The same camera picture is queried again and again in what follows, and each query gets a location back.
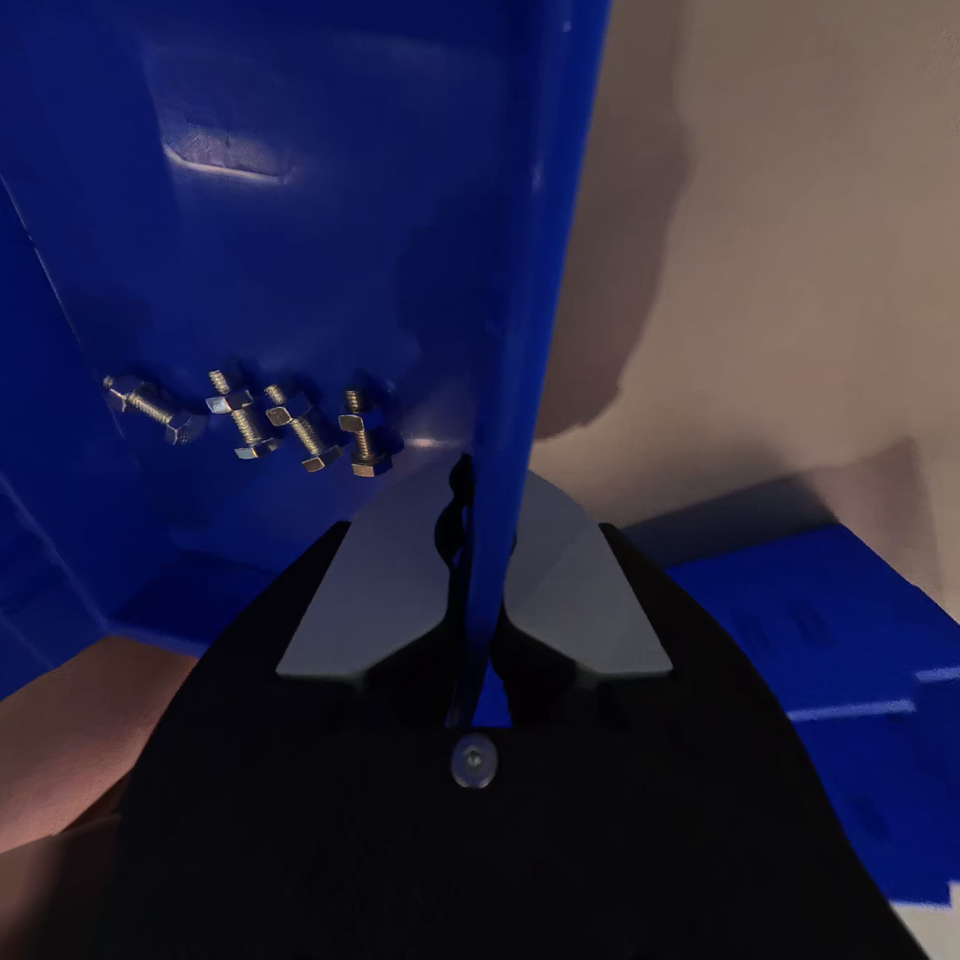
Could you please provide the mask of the blue plastic bin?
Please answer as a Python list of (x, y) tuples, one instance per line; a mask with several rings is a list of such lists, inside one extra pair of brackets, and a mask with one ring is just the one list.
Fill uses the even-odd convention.
[[(111, 633), (197, 655), (331, 524), (471, 455), (497, 622), (611, 2), (2, 2), (2, 696)], [(209, 372), (278, 450), (237, 458)], [(136, 376), (207, 418), (115, 413)], [(306, 394), (308, 473), (263, 392)], [(393, 468), (361, 478), (360, 386)]]
[(779, 478), (623, 528), (750, 658), (884, 895), (959, 880), (959, 628), (809, 488)]

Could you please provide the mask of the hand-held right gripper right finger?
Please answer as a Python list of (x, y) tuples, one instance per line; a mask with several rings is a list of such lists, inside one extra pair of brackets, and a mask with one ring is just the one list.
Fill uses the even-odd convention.
[(599, 524), (528, 471), (503, 606), (510, 622), (597, 680), (662, 677), (672, 662)]

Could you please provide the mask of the steel bolt with nut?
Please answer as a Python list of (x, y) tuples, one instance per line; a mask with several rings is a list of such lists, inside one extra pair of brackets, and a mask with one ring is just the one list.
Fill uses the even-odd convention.
[(258, 460), (277, 451), (281, 441), (265, 425), (254, 396), (242, 381), (222, 369), (211, 370), (208, 379), (214, 393), (205, 399), (207, 411), (233, 422), (242, 440), (234, 449), (237, 458)]
[(384, 438), (386, 423), (382, 406), (366, 389), (352, 386), (343, 390), (338, 426), (352, 438), (351, 467), (355, 476), (377, 478), (393, 469), (393, 453)]
[(270, 424), (287, 428), (298, 439), (304, 452), (301, 465), (308, 474), (317, 474), (344, 456), (341, 445), (327, 443), (319, 432), (311, 417), (314, 406), (305, 393), (289, 393), (277, 383), (266, 386), (263, 393)]
[(165, 442), (173, 447), (192, 444), (207, 429), (208, 419), (164, 398), (156, 386), (135, 375), (102, 378), (107, 405), (115, 413), (135, 413), (161, 426)]

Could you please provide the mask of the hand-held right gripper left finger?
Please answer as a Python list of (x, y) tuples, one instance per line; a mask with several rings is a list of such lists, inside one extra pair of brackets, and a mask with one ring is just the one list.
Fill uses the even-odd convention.
[(277, 666), (283, 680), (359, 681), (437, 630), (462, 658), (464, 464), (427, 464), (350, 523)]

